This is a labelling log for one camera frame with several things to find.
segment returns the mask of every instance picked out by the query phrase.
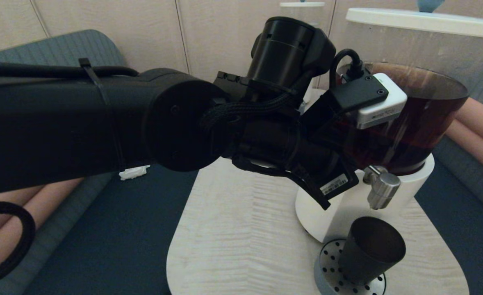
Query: label sticker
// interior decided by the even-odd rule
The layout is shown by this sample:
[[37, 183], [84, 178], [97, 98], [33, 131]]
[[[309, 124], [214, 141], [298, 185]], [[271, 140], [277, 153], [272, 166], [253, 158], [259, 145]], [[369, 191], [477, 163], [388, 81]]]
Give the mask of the label sticker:
[[326, 194], [332, 192], [333, 190], [341, 187], [342, 185], [344, 185], [348, 182], [349, 182], [349, 180], [347, 179], [347, 176], [345, 176], [345, 174], [341, 174], [337, 178], [329, 181], [323, 187], [320, 187], [320, 190], [322, 191], [322, 193], [324, 193], [324, 195], [326, 195]]

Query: white table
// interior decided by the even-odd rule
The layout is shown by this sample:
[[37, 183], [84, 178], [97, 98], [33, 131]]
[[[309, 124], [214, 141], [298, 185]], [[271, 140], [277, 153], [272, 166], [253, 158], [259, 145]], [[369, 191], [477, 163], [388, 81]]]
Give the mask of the white table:
[[[167, 259], [174, 295], [320, 294], [313, 277], [322, 244], [294, 212], [288, 179], [219, 159], [200, 170]], [[386, 272], [391, 295], [468, 294], [463, 272], [416, 201], [393, 224], [407, 246]]]

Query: dark blue mat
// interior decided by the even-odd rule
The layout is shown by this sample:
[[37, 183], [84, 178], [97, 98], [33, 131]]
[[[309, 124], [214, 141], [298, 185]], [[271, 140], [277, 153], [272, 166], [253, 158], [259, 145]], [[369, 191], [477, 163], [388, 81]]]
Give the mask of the dark blue mat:
[[136, 179], [116, 176], [25, 294], [170, 294], [166, 256], [196, 175], [152, 166]]
[[469, 293], [483, 295], [483, 203], [438, 161], [415, 197], [457, 258]]

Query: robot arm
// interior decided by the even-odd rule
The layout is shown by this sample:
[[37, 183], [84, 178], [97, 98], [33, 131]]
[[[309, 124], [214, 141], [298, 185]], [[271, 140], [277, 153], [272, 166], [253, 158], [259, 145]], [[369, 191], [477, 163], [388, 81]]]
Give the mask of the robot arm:
[[[387, 115], [365, 121], [360, 111], [393, 108], [389, 84], [359, 64], [359, 75], [302, 114], [311, 78], [336, 68], [335, 53], [322, 30], [274, 17], [253, 45], [247, 76], [219, 72], [213, 84], [172, 69], [92, 68], [84, 59], [78, 68], [0, 64], [0, 192], [154, 162], [198, 170], [226, 157], [288, 177], [327, 209], [358, 183], [352, 159], [332, 142], [332, 123], [347, 114], [374, 125]], [[28, 221], [13, 206], [4, 211]], [[0, 278], [28, 248], [16, 250]]]

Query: tabletop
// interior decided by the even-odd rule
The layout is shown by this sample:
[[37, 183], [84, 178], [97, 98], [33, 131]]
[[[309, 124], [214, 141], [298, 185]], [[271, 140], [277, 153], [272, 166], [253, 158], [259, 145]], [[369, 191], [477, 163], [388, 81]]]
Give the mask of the tabletop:
[[[174, 295], [320, 294], [313, 267], [322, 243], [294, 211], [298, 186], [218, 159], [200, 170], [174, 233], [167, 279]], [[386, 271], [387, 295], [468, 294], [457, 260], [413, 200], [393, 226], [405, 258]]]

